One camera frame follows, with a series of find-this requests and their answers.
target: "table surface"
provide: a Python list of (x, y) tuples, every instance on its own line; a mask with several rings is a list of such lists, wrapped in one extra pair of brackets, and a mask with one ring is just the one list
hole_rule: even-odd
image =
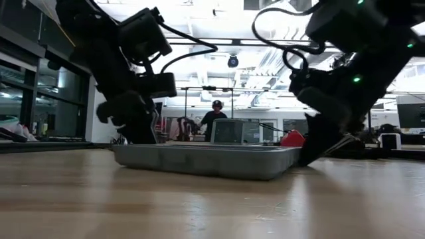
[(425, 238), (425, 164), (322, 159), (270, 182), (0, 155), (0, 238)]

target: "camera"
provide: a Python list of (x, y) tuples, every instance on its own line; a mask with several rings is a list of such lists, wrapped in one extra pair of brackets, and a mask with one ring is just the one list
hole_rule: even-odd
[(239, 65), (238, 57), (236, 55), (234, 55), (234, 54), (231, 55), (230, 58), (228, 59), (227, 66), (229, 68), (235, 68), (238, 65)]

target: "tray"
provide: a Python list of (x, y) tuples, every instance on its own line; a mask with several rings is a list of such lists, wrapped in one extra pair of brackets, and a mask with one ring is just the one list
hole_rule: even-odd
[(259, 145), (114, 145), (115, 160), (134, 169), (271, 180), (298, 161), (299, 148)]

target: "person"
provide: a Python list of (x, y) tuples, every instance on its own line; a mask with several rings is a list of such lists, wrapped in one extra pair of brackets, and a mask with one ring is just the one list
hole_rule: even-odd
[(202, 125), (207, 125), (207, 130), (205, 131), (205, 141), (209, 142), (211, 140), (211, 133), (213, 131), (213, 123), (215, 119), (227, 119), (227, 116), (225, 113), (221, 112), (221, 109), (223, 109), (223, 104), (220, 100), (215, 100), (212, 103), (212, 109), (213, 111), (210, 111), (205, 114), (204, 118), (199, 124), (199, 127), (202, 127)]

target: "window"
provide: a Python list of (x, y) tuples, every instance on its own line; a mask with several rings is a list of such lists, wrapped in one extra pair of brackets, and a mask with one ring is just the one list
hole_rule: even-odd
[[(68, 32), (67, 35), (72, 40), (76, 39), (70, 32)], [(42, 20), (40, 44), (49, 45), (66, 56), (70, 56), (74, 50), (71, 42), (58, 27), (57, 23), (55, 23), (55, 21), (53, 21), (47, 15), (44, 15)]]
[(65, 100), (82, 101), (82, 79), (79, 75), (47, 59), (40, 60), (39, 92), (56, 95)]
[(37, 95), (33, 134), (41, 137), (82, 137), (82, 108)]
[(260, 120), (259, 119), (237, 119), (249, 123), (245, 124), (244, 140), (246, 143), (260, 142)]
[(425, 75), (425, 65), (422, 64), (417, 66), (416, 68), (417, 68), (416, 70), (418, 71), (419, 76)]
[(0, 86), (0, 120), (7, 116), (20, 118), (23, 91), (8, 86)]
[(298, 130), (301, 134), (308, 133), (306, 119), (284, 119), (284, 130)]
[(37, 42), (41, 23), (41, 11), (30, 1), (0, 1), (0, 23), (23, 37)]
[(24, 84), (25, 69), (4, 60), (0, 60), (0, 77), (4, 81), (9, 80)]
[(416, 76), (416, 67), (412, 66), (410, 68), (406, 68), (403, 70), (403, 74), (405, 78), (411, 78)]

